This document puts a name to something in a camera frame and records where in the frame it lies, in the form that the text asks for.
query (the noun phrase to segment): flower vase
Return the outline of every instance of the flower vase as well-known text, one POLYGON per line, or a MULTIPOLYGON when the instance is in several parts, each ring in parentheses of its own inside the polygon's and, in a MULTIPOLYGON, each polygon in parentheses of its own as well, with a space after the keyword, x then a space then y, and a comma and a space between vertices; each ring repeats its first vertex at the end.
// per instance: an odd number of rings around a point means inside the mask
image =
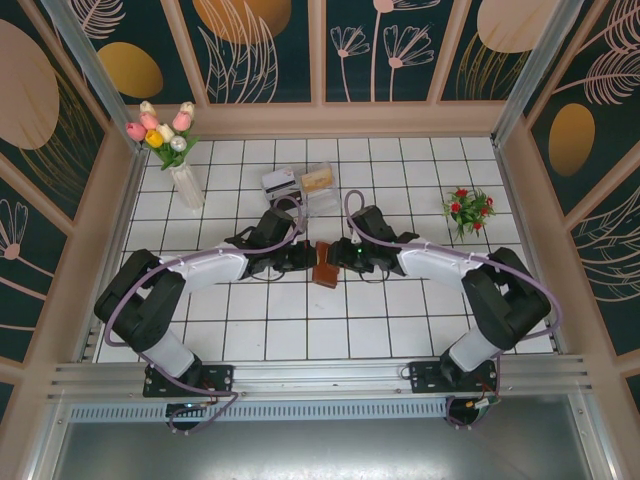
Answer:
POLYGON ((187 162, 182 162, 182 164, 177 167, 169 167, 169 172, 171 172, 173 184, 176 186, 176 190, 178 190, 182 203, 192 210, 202 208, 204 205, 204 194, 202 193, 200 185, 198 185, 193 170, 191 170, 187 162))

